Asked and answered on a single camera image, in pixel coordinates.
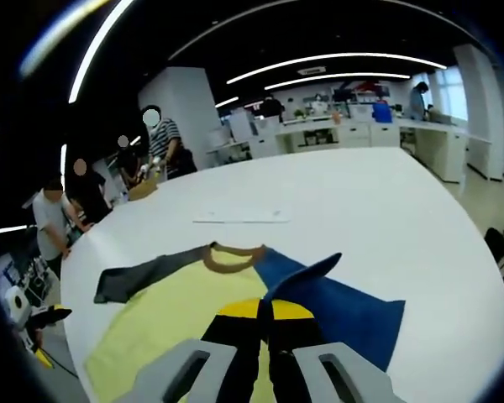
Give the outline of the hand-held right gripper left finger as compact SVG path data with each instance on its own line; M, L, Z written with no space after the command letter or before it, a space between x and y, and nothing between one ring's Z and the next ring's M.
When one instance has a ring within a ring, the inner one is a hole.
M136 375L126 402L249 402L259 372L260 301L229 304L200 338L170 348Z

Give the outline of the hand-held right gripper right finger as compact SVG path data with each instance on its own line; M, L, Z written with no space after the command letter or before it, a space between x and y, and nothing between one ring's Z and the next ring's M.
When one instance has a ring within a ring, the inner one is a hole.
M306 308L273 300L265 312L278 402L397 402L390 377L344 343L328 343Z

